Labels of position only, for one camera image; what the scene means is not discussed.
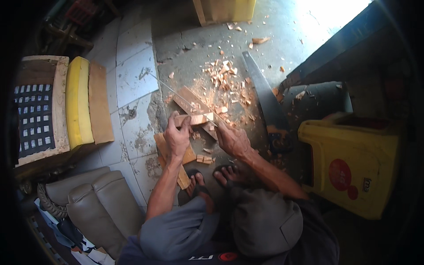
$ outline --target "metal rod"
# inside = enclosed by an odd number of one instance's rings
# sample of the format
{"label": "metal rod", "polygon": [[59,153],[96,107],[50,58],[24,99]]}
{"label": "metal rod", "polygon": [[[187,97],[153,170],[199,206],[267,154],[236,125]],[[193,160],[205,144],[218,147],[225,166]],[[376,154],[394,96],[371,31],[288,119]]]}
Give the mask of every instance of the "metal rod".
{"label": "metal rod", "polygon": [[185,98],[183,98],[182,96],[178,95],[177,92],[175,92],[175,90],[173,90],[172,88],[170,88],[167,84],[165,84],[164,82],[162,82],[161,80],[159,80],[159,78],[157,78],[156,76],[152,75],[152,73],[150,71],[145,70],[149,75],[153,76],[157,81],[159,81],[160,83],[162,83],[164,86],[166,86],[169,90],[171,90],[172,92],[175,93],[175,95],[179,96],[182,100],[184,100],[185,102],[187,102],[193,109],[197,110],[200,114],[203,115],[203,117],[205,117],[208,121],[212,122],[213,125],[215,125],[216,127],[218,127],[218,125],[215,124],[215,122],[211,121],[208,116],[206,116],[205,114],[203,114],[200,110],[198,110],[196,107],[194,107],[190,102],[188,102],[187,100],[185,100]]}

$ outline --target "flip-flop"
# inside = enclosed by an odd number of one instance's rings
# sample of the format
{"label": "flip-flop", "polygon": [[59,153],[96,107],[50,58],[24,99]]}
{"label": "flip-flop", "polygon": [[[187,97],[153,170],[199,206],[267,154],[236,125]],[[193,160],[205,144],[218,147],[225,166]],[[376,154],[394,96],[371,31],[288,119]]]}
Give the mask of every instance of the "flip-flop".
{"label": "flip-flop", "polygon": [[[187,173],[187,176],[189,178],[191,178],[191,176],[196,176],[197,173],[201,174],[201,172],[199,170],[195,169],[195,168],[187,170],[186,173]],[[194,186],[193,194],[191,195],[190,200],[192,200],[193,198],[198,196],[199,192],[206,193],[207,195],[209,195],[209,197],[211,197],[211,194],[209,193],[206,186],[202,186],[202,185],[200,185],[199,183],[196,182],[196,185]]]}
{"label": "flip-flop", "polygon": [[242,182],[240,182],[240,181],[233,181],[233,180],[231,180],[231,179],[228,179],[228,178],[226,178],[225,177],[225,175],[224,175],[224,173],[222,172],[222,168],[223,167],[225,167],[226,169],[227,169],[227,171],[228,171],[228,167],[232,167],[232,168],[234,168],[234,165],[220,165],[220,166],[217,166],[213,171],[212,171],[212,174],[215,174],[215,172],[217,172],[217,171],[219,171],[219,172],[221,172],[221,174],[222,174],[222,176],[227,180],[227,184],[226,184],[226,186],[224,186],[215,176],[214,176],[214,179],[218,182],[218,184],[222,187],[222,188],[224,188],[225,190],[231,190],[232,188],[235,188],[235,187],[240,187],[240,188],[242,188],[242,189],[247,189],[247,186],[246,186],[246,184],[244,184],[244,183],[242,183]]}

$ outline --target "yellow plastic stool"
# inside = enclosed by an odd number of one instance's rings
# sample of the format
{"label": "yellow plastic stool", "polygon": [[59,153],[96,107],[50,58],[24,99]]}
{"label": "yellow plastic stool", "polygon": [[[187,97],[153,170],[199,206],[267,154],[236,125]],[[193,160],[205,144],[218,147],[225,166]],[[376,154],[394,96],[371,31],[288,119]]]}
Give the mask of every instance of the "yellow plastic stool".
{"label": "yellow plastic stool", "polygon": [[336,113],[306,120],[299,140],[312,147],[312,187],[327,200],[369,220],[381,219],[398,174],[401,122]]}

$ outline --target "man's left hand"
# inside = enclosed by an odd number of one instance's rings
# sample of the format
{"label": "man's left hand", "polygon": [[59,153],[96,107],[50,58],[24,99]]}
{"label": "man's left hand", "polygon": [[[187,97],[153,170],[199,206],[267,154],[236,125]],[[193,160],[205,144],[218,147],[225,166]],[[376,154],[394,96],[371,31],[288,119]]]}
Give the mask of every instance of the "man's left hand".
{"label": "man's left hand", "polygon": [[166,144],[170,150],[170,155],[168,159],[176,158],[183,159],[185,151],[190,144],[190,121],[191,117],[186,117],[181,125],[181,129],[178,130],[175,127],[174,118],[179,115],[178,111],[174,111],[168,119],[168,126],[166,127],[163,136],[165,138]]}

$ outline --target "foot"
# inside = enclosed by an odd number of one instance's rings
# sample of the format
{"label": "foot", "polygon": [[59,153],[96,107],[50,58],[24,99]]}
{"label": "foot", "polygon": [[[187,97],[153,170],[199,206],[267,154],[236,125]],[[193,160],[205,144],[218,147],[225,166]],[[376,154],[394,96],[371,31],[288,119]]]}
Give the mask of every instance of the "foot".
{"label": "foot", "polygon": [[[188,186],[188,188],[186,188],[187,194],[190,196],[193,195],[194,192],[194,187],[196,186],[196,181],[200,186],[205,186],[205,180],[203,178],[203,175],[199,172],[196,173],[195,176],[190,176],[191,179],[191,184]],[[205,202],[206,202],[206,212],[211,214],[215,211],[215,203],[213,202],[212,198],[204,193],[204,192],[199,192],[198,196],[202,197]]]}
{"label": "foot", "polygon": [[237,166],[222,167],[221,171],[215,171],[213,176],[224,186],[227,187],[227,179],[233,182],[247,184],[247,178],[240,174]]}

